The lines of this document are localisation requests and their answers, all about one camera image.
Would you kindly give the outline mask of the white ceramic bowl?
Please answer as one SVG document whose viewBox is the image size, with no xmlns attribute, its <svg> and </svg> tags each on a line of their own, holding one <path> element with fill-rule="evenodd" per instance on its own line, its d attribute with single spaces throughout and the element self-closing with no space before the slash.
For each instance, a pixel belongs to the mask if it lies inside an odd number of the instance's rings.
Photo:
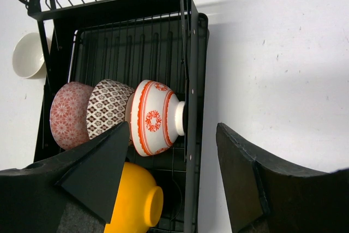
<svg viewBox="0 0 349 233">
<path fill-rule="evenodd" d="M 46 65 L 39 33 L 28 33 L 18 41 L 13 51 L 12 66 L 15 74 L 23 79 L 46 78 Z"/>
</svg>

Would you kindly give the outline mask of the brown geometric patterned bowl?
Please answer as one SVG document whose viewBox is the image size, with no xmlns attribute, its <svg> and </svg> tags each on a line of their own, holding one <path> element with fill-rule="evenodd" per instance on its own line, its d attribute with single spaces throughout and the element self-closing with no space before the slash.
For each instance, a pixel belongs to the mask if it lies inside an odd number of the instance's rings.
<svg viewBox="0 0 349 233">
<path fill-rule="evenodd" d="M 117 124 L 130 121 L 135 90 L 121 82 L 104 79 L 94 87 L 87 105 L 86 125 L 93 139 Z"/>
</svg>

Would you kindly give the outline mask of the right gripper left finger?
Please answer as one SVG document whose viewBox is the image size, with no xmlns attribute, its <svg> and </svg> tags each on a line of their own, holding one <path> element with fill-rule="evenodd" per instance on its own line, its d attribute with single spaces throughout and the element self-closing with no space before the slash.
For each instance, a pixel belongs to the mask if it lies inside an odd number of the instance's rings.
<svg viewBox="0 0 349 233">
<path fill-rule="evenodd" d="M 1 232 L 103 232 L 128 145 L 122 122 L 71 150 L 1 171 Z"/>
</svg>

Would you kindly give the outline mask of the dark floral patterned bowl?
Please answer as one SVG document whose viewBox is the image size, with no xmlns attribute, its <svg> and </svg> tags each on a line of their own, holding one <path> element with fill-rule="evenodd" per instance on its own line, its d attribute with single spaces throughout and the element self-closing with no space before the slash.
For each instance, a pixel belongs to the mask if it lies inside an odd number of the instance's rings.
<svg viewBox="0 0 349 233">
<path fill-rule="evenodd" d="M 70 82 L 59 89 L 50 108 L 50 129 L 58 146 L 70 150 L 89 140 L 86 113 L 93 87 Z"/>
</svg>

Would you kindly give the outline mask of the orange white patterned bowl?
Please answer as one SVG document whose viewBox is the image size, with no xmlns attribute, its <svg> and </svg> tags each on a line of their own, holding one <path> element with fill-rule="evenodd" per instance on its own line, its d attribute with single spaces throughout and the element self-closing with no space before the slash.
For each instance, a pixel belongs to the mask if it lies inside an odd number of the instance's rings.
<svg viewBox="0 0 349 233">
<path fill-rule="evenodd" d="M 185 102 L 163 83 L 143 80 L 134 93 L 130 130 L 134 147 L 143 157 L 168 150 L 184 130 Z"/>
</svg>

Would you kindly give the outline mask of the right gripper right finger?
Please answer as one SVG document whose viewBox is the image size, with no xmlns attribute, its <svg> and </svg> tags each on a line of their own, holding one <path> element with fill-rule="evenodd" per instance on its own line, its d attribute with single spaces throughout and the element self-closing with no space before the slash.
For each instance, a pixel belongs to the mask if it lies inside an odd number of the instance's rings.
<svg viewBox="0 0 349 233">
<path fill-rule="evenodd" d="M 216 145 L 233 232 L 348 232 L 347 169 L 291 163 L 224 123 Z"/>
</svg>

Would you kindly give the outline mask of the yellow plastic bowl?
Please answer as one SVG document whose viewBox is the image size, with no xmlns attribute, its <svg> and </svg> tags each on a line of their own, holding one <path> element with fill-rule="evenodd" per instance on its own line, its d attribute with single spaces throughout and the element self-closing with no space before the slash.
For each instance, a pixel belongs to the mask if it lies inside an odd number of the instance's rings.
<svg viewBox="0 0 349 233">
<path fill-rule="evenodd" d="M 158 224 L 164 193 L 145 168 L 124 163 L 111 222 L 105 232 L 147 232 Z"/>
</svg>

